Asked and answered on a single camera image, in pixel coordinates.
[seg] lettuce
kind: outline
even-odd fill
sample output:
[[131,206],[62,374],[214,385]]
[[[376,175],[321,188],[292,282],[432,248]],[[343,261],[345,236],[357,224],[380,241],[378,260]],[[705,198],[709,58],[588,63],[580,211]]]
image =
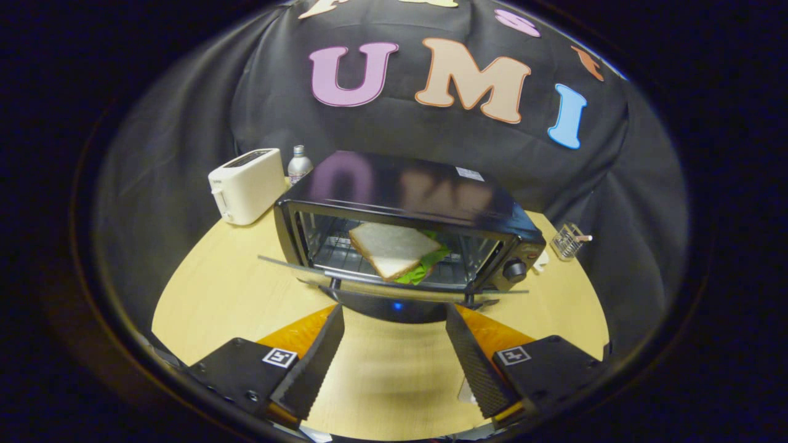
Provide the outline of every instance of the lettuce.
[[[435,240],[437,237],[437,233],[432,231],[421,231],[421,233],[433,240]],[[422,282],[422,280],[424,280],[424,277],[427,276],[427,271],[435,266],[436,263],[443,260],[446,255],[451,253],[452,252],[446,248],[445,244],[440,244],[440,249],[423,256],[422,261],[418,264],[418,266],[394,281],[403,285],[418,285]]]

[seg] round table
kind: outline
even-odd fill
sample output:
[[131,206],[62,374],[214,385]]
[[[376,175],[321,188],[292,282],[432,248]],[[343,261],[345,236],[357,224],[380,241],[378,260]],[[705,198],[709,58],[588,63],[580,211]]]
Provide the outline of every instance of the round table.
[[[555,236],[543,214],[526,213],[546,240]],[[513,288],[527,293],[496,295],[500,302],[479,312],[534,339],[558,334],[602,359],[608,328],[593,286],[577,260],[562,262],[546,250],[544,272],[530,270]],[[258,341],[335,303],[258,255],[284,261],[272,210],[249,226],[220,220],[170,278],[153,333],[184,363],[234,337]],[[414,440],[489,422],[475,404],[458,398],[464,375],[445,322],[406,325],[348,309],[344,321],[344,337],[304,426],[346,437]]]

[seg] pink letter u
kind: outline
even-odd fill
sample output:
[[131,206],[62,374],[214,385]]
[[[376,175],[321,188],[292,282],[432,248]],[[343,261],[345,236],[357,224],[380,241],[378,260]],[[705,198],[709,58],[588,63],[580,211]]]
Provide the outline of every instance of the pink letter u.
[[312,68],[312,94],[330,106],[361,106],[378,97],[383,91],[386,80],[388,55],[397,52],[394,43],[367,43],[359,48],[366,54],[366,71],[364,82],[356,89],[344,89],[336,84],[336,75],[340,69],[340,58],[348,53],[346,47],[327,47],[316,50],[309,59]]

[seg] white bread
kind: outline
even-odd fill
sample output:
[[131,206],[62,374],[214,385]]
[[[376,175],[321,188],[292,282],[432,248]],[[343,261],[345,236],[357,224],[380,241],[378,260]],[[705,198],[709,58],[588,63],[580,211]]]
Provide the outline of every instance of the white bread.
[[440,243],[416,229],[362,223],[349,232],[353,248],[370,262],[385,281],[393,281],[418,266]]

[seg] black fabric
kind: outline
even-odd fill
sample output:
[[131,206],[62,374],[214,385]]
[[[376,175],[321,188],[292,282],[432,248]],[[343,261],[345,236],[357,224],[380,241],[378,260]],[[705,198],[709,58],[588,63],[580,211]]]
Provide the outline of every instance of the black fabric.
[[[281,148],[286,167],[296,144],[315,163],[343,149],[493,174],[526,209],[595,236],[579,259],[600,297],[614,353],[658,323],[682,277],[688,208],[671,141],[633,84],[602,62],[600,82],[571,49],[577,43],[532,17],[539,39],[502,25],[495,2],[457,9],[346,2],[299,20],[313,4],[265,11],[194,50],[140,100],[109,147],[96,191],[95,250],[142,333],[151,334],[174,270],[219,220],[207,174],[260,147]],[[429,73],[427,37],[465,44],[480,69],[500,56],[526,63],[522,121],[496,121],[459,100],[449,108],[416,102]],[[359,47],[372,42],[400,47],[381,95],[357,107],[320,103],[311,92],[309,54],[347,47],[338,82],[353,88],[366,63]],[[557,83],[588,100],[577,150],[548,137],[558,116]],[[453,85],[450,93],[457,96]]]

